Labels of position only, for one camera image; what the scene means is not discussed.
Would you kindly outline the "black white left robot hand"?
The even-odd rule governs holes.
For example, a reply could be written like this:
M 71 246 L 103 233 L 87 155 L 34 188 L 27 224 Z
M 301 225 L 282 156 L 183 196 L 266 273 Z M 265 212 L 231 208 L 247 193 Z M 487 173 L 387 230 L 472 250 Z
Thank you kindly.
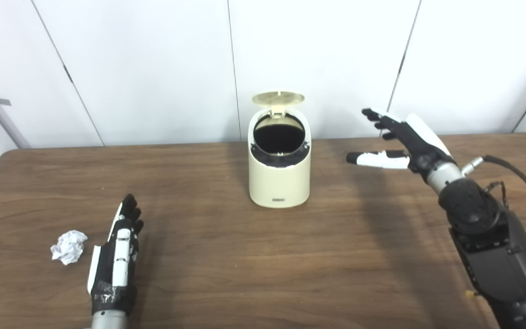
M 119 312 L 129 317 L 137 302 L 134 273 L 144 222 L 133 194 L 119 204 L 104 245 L 94 246 L 87 281 L 93 316 Z

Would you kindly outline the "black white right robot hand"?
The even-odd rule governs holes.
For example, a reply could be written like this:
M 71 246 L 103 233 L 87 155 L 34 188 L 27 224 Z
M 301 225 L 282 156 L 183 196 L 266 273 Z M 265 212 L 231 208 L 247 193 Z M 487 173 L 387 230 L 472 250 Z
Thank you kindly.
M 383 140 L 396 139 L 405 150 L 382 150 L 371 152 L 349 152 L 347 163 L 357 166 L 378 167 L 382 169 L 409 169 L 426 180 L 437 163 L 453 163 L 455 160 L 441 139 L 416 114 L 405 120 L 386 111 L 364 108 L 363 115 L 374 127 L 384 131 Z

